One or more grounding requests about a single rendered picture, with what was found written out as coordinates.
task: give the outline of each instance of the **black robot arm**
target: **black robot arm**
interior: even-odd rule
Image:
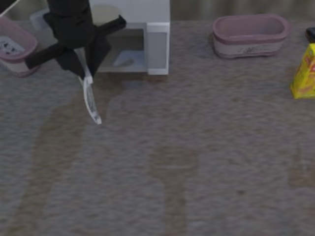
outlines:
[[[122,16],[100,27],[93,23],[89,0],[48,0],[50,12],[44,20],[53,31],[57,44],[26,59],[29,69],[56,59],[64,70],[69,70],[82,79],[85,76],[75,49],[84,48],[86,62],[94,76],[111,49],[107,36],[126,27]]]

